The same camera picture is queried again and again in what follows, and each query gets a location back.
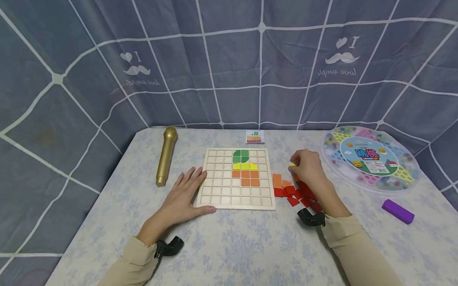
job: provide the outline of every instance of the left hand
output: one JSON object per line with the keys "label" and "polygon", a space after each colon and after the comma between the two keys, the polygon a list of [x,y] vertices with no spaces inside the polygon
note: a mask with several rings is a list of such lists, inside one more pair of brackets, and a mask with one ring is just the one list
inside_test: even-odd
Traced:
{"label": "left hand", "polygon": [[195,208],[191,204],[192,197],[206,176],[207,172],[202,171],[202,167],[197,171],[192,167],[186,175],[181,173],[162,206],[145,221],[137,239],[146,245],[153,245],[170,226],[216,212],[214,206]]}

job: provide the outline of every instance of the mustache print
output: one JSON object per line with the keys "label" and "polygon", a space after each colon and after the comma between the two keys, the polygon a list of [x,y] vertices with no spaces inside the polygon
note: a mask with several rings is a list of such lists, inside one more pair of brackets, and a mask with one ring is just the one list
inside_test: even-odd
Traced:
{"label": "mustache print", "polygon": [[144,66],[142,65],[139,65],[139,66],[131,66],[128,70],[123,70],[123,72],[127,73],[128,75],[131,75],[131,76],[136,76],[138,75],[139,72],[145,74],[145,75],[149,75],[149,73],[151,72],[151,70],[147,70]]}
{"label": "mustache print", "polygon": [[353,55],[349,52],[346,52],[346,53],[337,53],[335,54],[334,56],[330,57],[329,59],[325,59],[324,61],[329,65],[329,64],[333,64],[339,60],[343,61],[344,63],[353,63],[354,61],[356,61],[357,59],[359,59],[359,57],[355,58],[353,57]]}

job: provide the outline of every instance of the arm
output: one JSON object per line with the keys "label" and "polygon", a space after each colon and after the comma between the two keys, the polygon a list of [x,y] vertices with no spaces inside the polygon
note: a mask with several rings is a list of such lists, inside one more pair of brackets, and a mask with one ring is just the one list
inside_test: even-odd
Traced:
{"label": "arm", "polygon": [[129,240],[123,254],[108,269],[99,286],[145,284],[158,265],[154,257],[156,242],[164,231],[174,224],[216,211],[212,206],[192,207],[192,197],[207,176],[206,171],[202,172],[202,167],[194,173],[195,170],[192,167],[186,175],[182,173],[178,177],[160,209],[145,221],[137,236]]}
{"label": "arm", "polygon": [[358,219],[341,201],[335,187],[326,178],[318,153],[299,150],[289,170],[306,183],[326,214],[322,228],[329,247],[335,252],[352,286],[402,285],[396,272],[377,249]]}

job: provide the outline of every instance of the gold microphone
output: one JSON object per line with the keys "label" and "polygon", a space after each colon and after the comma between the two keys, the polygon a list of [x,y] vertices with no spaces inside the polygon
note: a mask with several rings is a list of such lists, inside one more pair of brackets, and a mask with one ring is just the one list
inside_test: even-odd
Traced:
{"label": "gold microphone", "polygon": [[172,153],[175,147],[178,133],[175,127],[167,127],[164,131],[164,144],[162,145],[161,158],[159,159],[158,172],[156,173],[156,186],[165,186],[169,177],[170,163],[172,162]]}

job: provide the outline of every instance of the round game box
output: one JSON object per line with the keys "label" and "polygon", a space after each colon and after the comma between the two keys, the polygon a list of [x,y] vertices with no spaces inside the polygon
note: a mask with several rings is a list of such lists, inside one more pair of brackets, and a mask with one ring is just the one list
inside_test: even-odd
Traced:
{"label": "round game box", "polygon": [[385,132],[364,127],[329,131],[322,143],[322,157],[342,180],[385,196],[404,194],[421,174],[404,146]]}

